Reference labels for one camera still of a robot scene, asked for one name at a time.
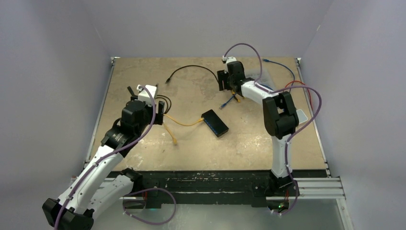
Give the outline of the black box device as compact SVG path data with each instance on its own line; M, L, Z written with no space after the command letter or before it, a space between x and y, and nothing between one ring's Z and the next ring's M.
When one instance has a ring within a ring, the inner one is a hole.
M212 109L203 113L201 118L203 118L203 121L209 126L209 128L218 138L229 131L228 126Z

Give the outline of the white network switch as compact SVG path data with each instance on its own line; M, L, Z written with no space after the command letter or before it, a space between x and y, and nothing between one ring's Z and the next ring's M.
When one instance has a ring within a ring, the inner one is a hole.
M296 110L297 116L298 116L298 120L299 120L299 125L306 123L308 121L308 117L307 115L304 113L304 111L302 109L298 109Z

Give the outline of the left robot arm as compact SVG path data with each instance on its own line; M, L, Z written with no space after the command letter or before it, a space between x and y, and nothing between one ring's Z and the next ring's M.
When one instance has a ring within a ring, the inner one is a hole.
M163 123L164 102L156 106L131 100L98 147L95 156L76 180L57 199L47 199L42 209L56 230L90 230L94 221L120 197L142 192L142 175L127 168L111 183L100 185L152 125Z

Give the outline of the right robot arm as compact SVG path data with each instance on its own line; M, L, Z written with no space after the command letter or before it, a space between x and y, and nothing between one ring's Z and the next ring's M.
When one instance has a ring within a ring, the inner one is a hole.
M275 195L287 190L293 182L289 138L299 125L299 117L289 92L275 92L246 77L243 64L234 57L225 57L224 70L217 72L219 89L234 93L260 104L263 110L264 126L272 139L272 167L269 189Z

